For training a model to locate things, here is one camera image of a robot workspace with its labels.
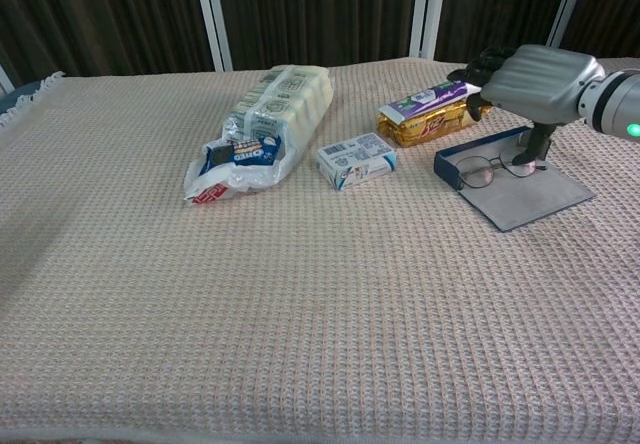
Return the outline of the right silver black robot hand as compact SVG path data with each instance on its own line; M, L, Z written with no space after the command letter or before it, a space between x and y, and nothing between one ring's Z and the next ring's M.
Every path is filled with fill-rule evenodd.
M559 126L582 118L599 133L613 130L608 109L612 80L590 55L533 44L494 47L448 78L479 89L466 98L473 118L482 106L491 105L533 123L525 147L500 157L517 177L537 170L538 156Z

